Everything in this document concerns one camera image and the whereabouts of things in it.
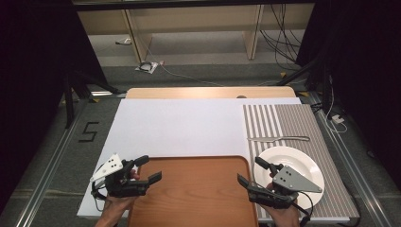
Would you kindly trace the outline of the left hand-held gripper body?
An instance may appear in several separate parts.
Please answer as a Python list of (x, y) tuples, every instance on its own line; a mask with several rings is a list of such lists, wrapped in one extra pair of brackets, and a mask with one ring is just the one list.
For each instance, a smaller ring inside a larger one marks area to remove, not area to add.
[(131, 176), (134, 167), (134, 160), (121, 160), (119, 155), (114, 153), (91, 177), (92, 196), (95, 199), (105, 199), (99, 192), (101, 188), (105, 188), (111, 197), (145, 196), (149, 183), (137, 181)]

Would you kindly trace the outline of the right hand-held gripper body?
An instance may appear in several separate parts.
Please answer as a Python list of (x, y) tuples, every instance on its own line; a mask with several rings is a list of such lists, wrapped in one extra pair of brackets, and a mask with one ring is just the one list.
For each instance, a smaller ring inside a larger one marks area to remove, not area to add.
[(256, 165), (250, 185), (252, 189), (247, 191), (251, 202), (278, 209), (289, 208), (294, 202), (299, 205), (300, 194), (321, 190), (295, 169), (282, 164), (270, 164), (269, 169)]

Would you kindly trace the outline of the person's left hand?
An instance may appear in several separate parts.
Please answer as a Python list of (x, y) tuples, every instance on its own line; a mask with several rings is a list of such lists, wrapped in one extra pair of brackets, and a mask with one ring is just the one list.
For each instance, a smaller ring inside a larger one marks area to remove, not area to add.
[(129, 210), (137, 197), (117, 198), (108, 196), (103, 207), (102, 217), (121, 218)]

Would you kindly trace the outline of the person's right hand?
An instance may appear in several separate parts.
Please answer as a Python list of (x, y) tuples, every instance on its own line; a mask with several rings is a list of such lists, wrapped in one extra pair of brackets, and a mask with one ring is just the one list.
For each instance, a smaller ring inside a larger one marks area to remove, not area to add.
[(291, 205), (287, 209), (275, 209), (262, 205), (271, 216), (276, 227), (300, 227), (298, 209)]

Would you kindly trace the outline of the white round plate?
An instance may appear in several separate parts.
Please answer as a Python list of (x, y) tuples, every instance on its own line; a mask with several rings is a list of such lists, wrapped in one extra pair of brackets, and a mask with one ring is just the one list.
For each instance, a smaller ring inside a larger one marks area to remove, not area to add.
[(318, 165), (309, 156), (296, 148), (273, 147), (264, 150), (260, 157), (268, 163), (292, 167), (321, 189), (319, 192), (300, 194), (298, 204), (302, 208), (309, 209), (320, 201), (324, 192), (323, 174)]

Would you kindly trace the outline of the silver table knife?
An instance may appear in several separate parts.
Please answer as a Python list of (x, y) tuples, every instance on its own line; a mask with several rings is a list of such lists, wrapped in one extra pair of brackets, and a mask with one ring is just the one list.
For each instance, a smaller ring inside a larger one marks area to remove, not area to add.
[(252, 137), (247, 138), (249, 141), (261, 142), (261, 143), (274, 143), (282, 140), (298, 140), (298, 141), (310, 141), (308, 136), (265, 136), (265, 137)]

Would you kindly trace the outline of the brown wooden tray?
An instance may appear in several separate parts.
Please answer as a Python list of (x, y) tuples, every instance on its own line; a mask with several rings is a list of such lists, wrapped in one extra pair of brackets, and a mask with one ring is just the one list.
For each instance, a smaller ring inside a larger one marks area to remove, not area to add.
[(162, 180), (136, 200), (128, 227), (258, 227), (257, 212), (237, 176), (250, 177), (241, 156), (152, 158), (139, 168)]

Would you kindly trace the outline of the white table board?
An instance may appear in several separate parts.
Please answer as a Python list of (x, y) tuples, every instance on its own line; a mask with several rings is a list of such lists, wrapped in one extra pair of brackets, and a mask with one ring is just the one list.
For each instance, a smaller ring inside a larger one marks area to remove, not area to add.
[(284, 98), (124, 99), (97, 163), (113, 154), (149, 157), (250, 157), (243, 107), (298, 104)]

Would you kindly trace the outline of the grey striped placemat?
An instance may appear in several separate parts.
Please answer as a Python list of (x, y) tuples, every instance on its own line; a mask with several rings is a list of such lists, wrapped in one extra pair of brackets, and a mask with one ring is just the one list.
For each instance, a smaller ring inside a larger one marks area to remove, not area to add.
[(309, 105), (245, 104), (242, 112), (255, 182), (263, 186), (271, 182), (270, 173), (254, 162), (257, 156), (291, 166), (323, 190), (298, 199), (312, 213), (312, 224), (349, 224), (359, 218), (332, 158), (328, 130)]

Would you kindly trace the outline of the light wooden table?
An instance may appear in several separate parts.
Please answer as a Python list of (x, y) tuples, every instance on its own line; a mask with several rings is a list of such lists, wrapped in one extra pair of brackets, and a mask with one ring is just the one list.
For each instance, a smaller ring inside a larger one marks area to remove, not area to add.
[(287, 86), (131, 88), (127, 99), (296, 97)]

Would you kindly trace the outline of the clear plastic bag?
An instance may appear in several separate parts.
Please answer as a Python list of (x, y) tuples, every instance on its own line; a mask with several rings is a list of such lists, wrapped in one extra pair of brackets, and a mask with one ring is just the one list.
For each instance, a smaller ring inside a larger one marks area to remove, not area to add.
[(143, 61), (135, 68), (135, 70), (143, 73), (153, 74), (157, 66), (157, 62)]

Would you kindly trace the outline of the black tripod stand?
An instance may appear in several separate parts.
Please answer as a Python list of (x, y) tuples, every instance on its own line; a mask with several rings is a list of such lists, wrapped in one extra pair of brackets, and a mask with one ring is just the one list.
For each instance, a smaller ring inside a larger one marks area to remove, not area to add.
[(75, 119), (73, 93), (76, 93), (79, 98), (89, 98), (91, 92), (88, 88), (88, 84), (94, 84), (111, 92), (113, 95), (123, 94), (123, 91), (111, 86), (107, 81), (95, 79), (83, 72), (76, 71), (72, 74), (66, 74), (63, 78), (64, 99), (67, 113), (66, 129), (72, 126)]
[(319, 54), (314, 60), (301, 67), (299, 70), (285, 76), (283, 79), (276, 83), (276, 86), (284, 86), (308, 74), (305, 87), (307, 90), (316, 91), (321, 87), (323, 92), (322, 105), (323, 111), (327, 114), (332, 104), (334, 95), (332, 94), (332, 86), (330, 81), (330, 60), (326, 56)]

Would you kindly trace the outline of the light wooden shelf unit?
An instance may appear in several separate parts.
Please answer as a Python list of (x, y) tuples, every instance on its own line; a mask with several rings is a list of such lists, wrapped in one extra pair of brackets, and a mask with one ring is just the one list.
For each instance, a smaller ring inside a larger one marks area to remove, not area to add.
[(255, 57), (259, 30), (277, 30), (281, 4), (170, 9), (115, 9), (78, 14), (89, 35), (127, 34), (138, 62), (148, 54), (154, 33), (240, 31), (247, 57)]

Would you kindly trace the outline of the aluminium floor rail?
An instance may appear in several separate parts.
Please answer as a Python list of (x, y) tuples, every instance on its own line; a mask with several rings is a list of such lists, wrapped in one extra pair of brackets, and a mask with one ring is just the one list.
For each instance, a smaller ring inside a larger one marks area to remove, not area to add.
[(335, 126), (322, 110), (315, 112), (323, 138), (349, 194), (360, 209), (360, 226), (396, 227), (394, 211), (401, 200), (384, 167), (373, 158), (351, 119)]
[(62, 156), (67, 150), (72, 136), (76, 130), (80, 116), (87, 106), (87, 99), (80, 99), (77, 104), (73, 105), (73, 119), (62, 128), (62, 136), (57, 141), (57, 146), (52, 150), (51, 157), (44, 164), (44, 171), (36, 187), (27, 195), (27, 203), (18, 217), (15, 227), (30, 227), (35, 218), (41, 203), (44, 200), (46, 191), (51, 184), (57, 168), (61, 163)]

